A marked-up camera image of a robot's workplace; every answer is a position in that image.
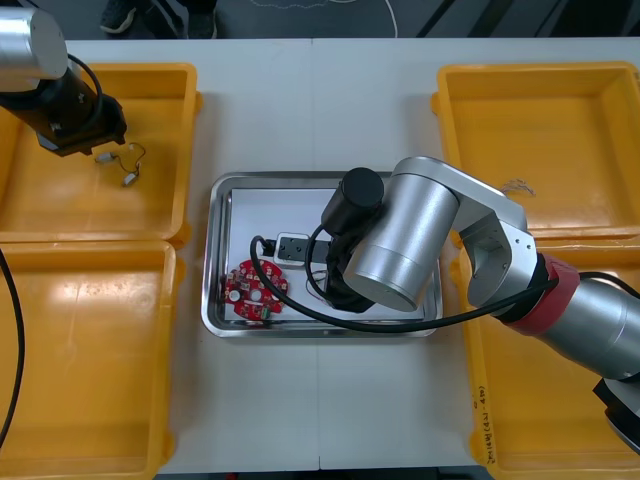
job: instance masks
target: red circuit board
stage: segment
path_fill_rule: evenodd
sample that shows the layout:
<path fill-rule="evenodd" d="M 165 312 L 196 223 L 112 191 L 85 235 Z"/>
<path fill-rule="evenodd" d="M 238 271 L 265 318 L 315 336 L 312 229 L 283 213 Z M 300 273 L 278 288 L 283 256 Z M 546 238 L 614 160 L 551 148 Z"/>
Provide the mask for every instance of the red circuit board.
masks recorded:
<path fill-rule="evenodd" d="M 289 291 L 282 270 L 271 262 L 260 260 L 262 270 L 282 293 Z M 271 295 L 256 275 L 251 260 L 246 260 L 237 269 L 227 274 L 224 286 L 225 303 L 233 305 L 233 311 L 247 320 L 263 322 L 272 313 L 282 313 L 284 304 Z"/>

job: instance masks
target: table surface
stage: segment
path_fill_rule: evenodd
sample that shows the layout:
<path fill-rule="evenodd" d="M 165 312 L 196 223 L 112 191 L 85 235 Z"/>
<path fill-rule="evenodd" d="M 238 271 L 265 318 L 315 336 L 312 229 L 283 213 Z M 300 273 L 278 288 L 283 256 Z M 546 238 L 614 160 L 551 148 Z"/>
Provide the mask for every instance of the table surface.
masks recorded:
<path fill-rule="evenodd" d="M 189 62 L 198 70 L 204 107 L 196 122 L 188 207 L 193 239 L 180 252 L 187 278 L 173 345 L 171 429 L 177 447 L 162 472 L 474 463 L 459 327 L 421 339 L 366 340 L 229 340 L 204 328 L 199 312 L 211 186 L 233 171 L 392 170 L 407 156 L 441 158 L 429 99 L 443 65 L 640 64 L 640 41 L 154 40 L 68 46 L 88 62 Z M 447 292 L 451 313 L 450 283 Z"/>

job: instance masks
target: stainless steel tray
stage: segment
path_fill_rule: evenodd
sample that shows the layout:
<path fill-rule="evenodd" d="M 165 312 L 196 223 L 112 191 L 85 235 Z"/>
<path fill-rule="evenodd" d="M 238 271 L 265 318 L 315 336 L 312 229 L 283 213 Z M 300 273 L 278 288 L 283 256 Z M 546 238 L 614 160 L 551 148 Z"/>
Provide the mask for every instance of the stainless steel tray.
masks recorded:
<path fill-rule="evenodd" d="M 276 238 L 279 233 L 310 234 L 344 172 L 236 173 L 218 179 L 211 191 L 209 225 L 202 285 L 202 321 L 220 337 L 351 337 L 380 336 L 353 332 L 306 317 L 285 307 L 271 318 L 269 327 L 254 327 L 224 303 L 226 274 L 249 259 L 249 243 L 255 235 Z M 381 174 L 383 179 L 389 173 Z M 289 295 L 294 300 L 328 315 L 345 320 L 376 322 L 380 325 L 417 322 L 442 317 L 439 266 L 427 291 L 422 309 L 404 313 L 374 305 L 363 314 L 334 310 L 306 289 L 304 270 L 285 270 Z M 424 336 L 432 330 L 405 334 Z"/>

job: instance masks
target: black power cord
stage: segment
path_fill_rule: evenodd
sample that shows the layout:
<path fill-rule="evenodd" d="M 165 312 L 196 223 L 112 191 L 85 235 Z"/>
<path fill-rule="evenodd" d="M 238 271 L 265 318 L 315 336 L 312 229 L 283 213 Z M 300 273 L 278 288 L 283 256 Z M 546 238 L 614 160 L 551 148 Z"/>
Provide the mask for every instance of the black power cord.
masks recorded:
<path fill-rule="evenodd" d="M 628 283 L 624 282 L 623 280 L 620 280 L 618 277 L 614 277 L 613 275 L 609 275 L 608 273 L 604 273 L 604 272 L 581 272 L 580 273 L 581 280 L 587 280 L 589 278 L 593 278 L 596 280 L 606 280 L 607 282 L 611 282 L 615 286 L 620 288 L 620 290 L 624 290 L 632 297 L 635 297 L 640 300 L 640 293 L 638 293 L 638 291 L 635 290 Z"/>
<path fill-rule="evenodd" d="M 104 104 L 104 94 L 102 93 L 102 87 L 100 86 L 100 82 L 98 81 L 98 77 L 96 77 L 96 74 L 93 73 L 93 70 L 91 70 L 86 63 L 84 63 L 82 60 L 80 60 L 75 55 L 71 55 L 69 53 L 67 56 L 69 57 L 69 60 L 71 60 L 73 63 L 75 63 L 80 68 L 82 68 L 85 72 L 87 72 L 87 75 L 89 75 L 89 78 L 91 78 L 91 81 L 93 82 L 93 85 L 94 85 L 94 87 L 96 89 L 96 105 L 93 108 L 93 112 L 91 112 L 91 115 L 89 116 L 89 118 L 87 119 L 87 121 L 85 123 L 83 123 L 82 125 L 80 125 L 76 129 L 70 129 L 70 130 L 67 129 L 67 130 L 58 131 L 57 135 L 60 136 L 60 137 L 66 137 L 68 135 L 75 135 L 77 133 L 82 133 L 82 132 L 86 132 L 87 130 L 89 130 L 100 119 L 100 117 L 102 115 L 103 104 Z"/>
<path fill-rule="evenodd" d="M 309 285 L 311 285 L 311 288 L 313 288 L 313 290 L 320 296 L 320 298 L 322 298 L 326 302 L 332 305 L 340 305 L 340 304 L 348 305 L 353 301 L 357 301 L 357 299 L 359 299 L 360 296 L 357 294 L 354 294 L 352 296 L 347 296 L 343 298 L 334 298 L 332 295 L 329 295 L 327 292 L 325 292 L 320 288 L 320 286 L 318 285 L 318 282 L 313 276 L 313 272 L 311 271 L 311 262 L 313 259 L 313 248 L 316 246 L 316 239 L 318 238 L 318 235 L 320 235 L 320 232 L 322 232 L 322 230 L 324 230 L 324 228 L 322 225 L 320 225 L 318 228 L 316 228 L 313 231 L 313 233 L 309 237 L 309 241 L 307 242 L 307 248 L 304 252 L 304 271 L 307 274 L 307 281 L 309 282 Z"/>
<path fill-rule="evenodd" d="M 327 292 L 325 292 L 318 286 L 316 279 L 313 277 L 313 272 L 311 271 L 311 261 L 313 259 L 313 247 L 315 247 L 316 239 L 318 238 L 318 235 L 320 235 L 320 232 L 322 232 L 322 230 L 324 229 L 322 228 L 322 225 L 320 225 L 318 228 L 316 228 L 313 231 L 313 233 L 309 237 L 309 241 L 307 242 L 307 248 L 304 252 L 304 271 L 307 273 L 307 280 L 309 281 L 309 285 L 311 285 L 311 288 L 313 288 L 313 290 L 318 294 L 318 296 L 320 296 L 320 298 L 323 298 L 324 300 L 330 302 L 331 299 L 327 295 Z"/>
<path fill-rule="evenodd" d="M 18 403 L 18 396 L 20 395 L 20 385 L 22 384 L 22 373 L 24 372 L 24 357 L 25 357 L 25 340 L 24 340 L 24 320 L 22 318 L 22 308 L 20 307 L 20 298 L 18 297 L 18 290 L 16 284 L 13 281 L 11 270 L 7 264 L 7 259 L 4 257 L 4 253 L 0 250 L 0 269 L 4 275 L 4 279 L 7 282 L 9 288 L 9 294 L 11 295 L 11 303 L 13 303 L 13 312 L 16 317 L 16 330 L 18 333 L 18 363 L 16 366 L 16 378 L 13 383 L 13 392 L 11 393 L 11 402 L 9 403 L 9 409 L 7 416 L 5 417 L 2 430 L 0 430 L 0 449 L 7 438 L 9 433 L 9 427 L 13 420 L 13 415 L 16 411 L 16 405 Z"/>
<path fill-rule="evenodd" d="M 505 307 L 513 305 L 514 303 L 525 300 L 531 295 L 537 295 L 544 290 L 553 288 L 558 284 L 557 279 L 549 280 L 543 284 L 536 285 L 535 287 L 527 288 L 520 293 L 511 295 L 510 297 L 507 297 L 498 302 L 494 302 L 490 305 L 472 310 L 471 312 L 460 313 L 458 315 L 441 318 L 439 320 L 425 320 L 422 322 L 404 323 L 398 325 L 375 325 L 371 323 L 354 322 L 331 317 L 329 315 L 316 312 L 315 310 L 311 310 L 310 308 L 307 308 L 304 305 L 296 302 L 295 300 L 287 297 L 284 293 L 278 290 L 278 288 L 273 283 L 271 283 L 267 275 L 262 270 L 262 267 L 260 266 L 260 259 L 258 258 L 258 243 L 261 243 L 262 245 L 267 244 L 266 240 L 261 236 L 258 235 L 253 237 L 249 250 L 249 254 L 251 255 L 251 264 L 256 271 L 256 274 L 258 275 L 260 281 L 278 300 L 280 300 L 285 305 L 293 308 L 297 312 L 300 312 L 307 317 L 313 318 L 314 320 L 328 323 L 329 325 L 333 325 L 335 327 L 341 327 L 348 330 L 355 330 L 365 333 L 411 333 L 420 332 L 423 330 L 431 330 L 433 328 L 448 327 L 450 325 L 455 325 L 456 323 L 466 322 L 467 320 L 482 317 L 483 315 L 489 315 L 497 310 L 501 310 Z"/>

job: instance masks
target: yellow plastic tray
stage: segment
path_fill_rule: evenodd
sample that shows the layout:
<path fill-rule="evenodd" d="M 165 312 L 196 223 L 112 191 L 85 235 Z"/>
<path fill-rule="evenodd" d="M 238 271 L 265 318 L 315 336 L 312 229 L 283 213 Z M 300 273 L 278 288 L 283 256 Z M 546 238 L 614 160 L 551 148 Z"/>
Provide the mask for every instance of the yellow plastic tray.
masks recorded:
<path fill-rule="evenodd" d="M 121 186 L 117 162 L 96 164 L 75 154 L 60 158 L 35 133 L 0 110 L 0 243 L 168 240 L 189 236 L 185 209 L 196 109 L 196 71 L 188 64 L 92 65 L 104 92 L 122 105 L 127 142 L 143 145 L 140 178 Z M 85 77 L 87 84 L 91 80 Z M 139 150 L 115 143 L 95 152 L 123 152 L 133 169 Z"/>
<path fill-rule="evenodd" d="M 640 288 L 640 241 L 538 242 L 580 270 Z M 463 310 L 471 266 L 453 262 Z M 611 430 L 592 392 L 599 377 L 492 317 L 464 324 L 475 431 L 471 451 L 497 479 L 639 479 L 640 457 Z"/>
<path fill-rule="evenodd" d="M 630 64 L 447 66 L 432 98 L 445 159 L 515 192 L 538 238 L 640 234 L 640 93 Z"/>
<path fill-rule="evenodd" d="M 22 303 L 26 362 L 0 478 L 153 478 L 171 448 L 173 247 L 141 241 L 2 250 Z M 5 287 L 0 318 L 6 412 L 17 344 Z"/>

